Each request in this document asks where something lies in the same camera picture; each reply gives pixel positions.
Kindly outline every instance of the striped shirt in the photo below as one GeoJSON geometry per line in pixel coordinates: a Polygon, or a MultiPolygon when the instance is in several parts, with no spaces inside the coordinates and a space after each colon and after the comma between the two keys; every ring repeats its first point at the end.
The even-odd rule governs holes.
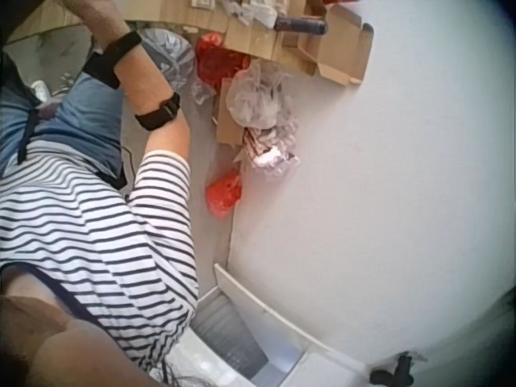
{"type": "Polygon", "coordinates": [[[34,274],[149,371],[197,305],[189,166],[171,152],[148,153],[127,202],[96,172],[91,160],[47,142],[6,170],[0,272],[15,264],[34,274]]]}

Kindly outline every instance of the denim shorts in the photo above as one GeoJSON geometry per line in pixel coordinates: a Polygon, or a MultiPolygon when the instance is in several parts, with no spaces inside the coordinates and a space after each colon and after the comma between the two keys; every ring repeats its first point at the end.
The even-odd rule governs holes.
{"type": "MultiPolygon", "coordinates": [[[[0,176],[18,152],[29,111],[35,105],[31,97],[23,86],[10,80],[0,90],[0,176]]],[[[121,89],[111,89],[82,73],[54,118],[40,121],[30,142],[44,140],[67,145],[117,177],[122,169],[122,105],[121,89]]]]}

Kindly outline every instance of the smartwatch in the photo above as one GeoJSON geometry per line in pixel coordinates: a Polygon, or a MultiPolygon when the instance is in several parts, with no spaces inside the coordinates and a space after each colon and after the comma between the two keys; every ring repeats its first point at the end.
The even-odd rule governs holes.
{"type": "MultiPolygon", "coordinates": [[[[94,52],[82,71],[108,85],[111,89],[117,89],[120,87],[120,81],[114,74],[114,67],[130,50],[141,43],[142,38],[138,32],[131,31],[122,38],[110,43],[103,54],[94,52]]],[[[180,101],[179,94],[174,93],[170,99],[160,104],[159,109],[147,114],[136,115],[136,120],[148,131],[154,131],[176,119],[180,101]]]]}

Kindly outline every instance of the floor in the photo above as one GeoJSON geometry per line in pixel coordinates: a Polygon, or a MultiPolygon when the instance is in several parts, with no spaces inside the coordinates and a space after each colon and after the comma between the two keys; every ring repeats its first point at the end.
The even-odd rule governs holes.
{"type": "MultiPolygon", "coordinates": [[[[90,45],[89,32],[83,27],[69,27],[51,31],[13,43],[5,50],[19,67],[23,80],[30,85],[44,80],[51,92],[60,89],[61,77],[70,73],[75,77],[85,63],[90,45]]],[[[225,219],[215,218],[206,207],[204,189],[219,174],[231,167],[235,157],[232,149],[217,145],[211,120],[212,101],[197,105],[191,97],[189,84],[181,93],[182,107],[192,131],[189,163],[192,171],[190,214],[195,242],[200,296],[215,286],[213,264],[227,265],[233,215],[225,219]]],[[[139,127],[127,103],[123,110],[122,143],[125,170],[129,184],[122,191],[130,190],[133,169],[137,170],[144,152],[147,133],[139,127]]]]}

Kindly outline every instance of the open cardboard box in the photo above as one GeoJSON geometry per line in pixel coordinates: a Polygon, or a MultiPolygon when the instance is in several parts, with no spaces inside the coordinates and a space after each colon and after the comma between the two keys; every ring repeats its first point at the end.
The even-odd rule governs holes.
{"type": "Polygon", "coordinates": [[[316,73],[340,85],[364,80],[374,35],[372,26],[341,5],[329,9],[321,0],[307,0],[306,17],[324,18],[328,33],[284,35],[282,44],[317,64],[316,73]]]}

